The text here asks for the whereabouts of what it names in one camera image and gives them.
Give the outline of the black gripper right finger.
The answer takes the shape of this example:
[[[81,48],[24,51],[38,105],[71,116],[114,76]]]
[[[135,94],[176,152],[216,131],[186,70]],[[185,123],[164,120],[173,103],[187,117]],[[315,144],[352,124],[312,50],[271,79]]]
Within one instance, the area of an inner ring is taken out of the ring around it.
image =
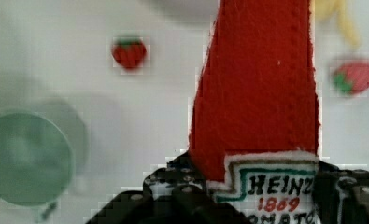
[[[369,171],[320,161],[312,196],[321,224],[369,224]]]

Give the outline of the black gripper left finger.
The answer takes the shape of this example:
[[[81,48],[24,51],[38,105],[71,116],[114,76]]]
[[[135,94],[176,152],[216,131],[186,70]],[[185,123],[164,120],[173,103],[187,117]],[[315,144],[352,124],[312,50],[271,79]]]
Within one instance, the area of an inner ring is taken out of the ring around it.
[[[187,152],[115,196],[86,224],[249,224],[228,203],[215,203]]]

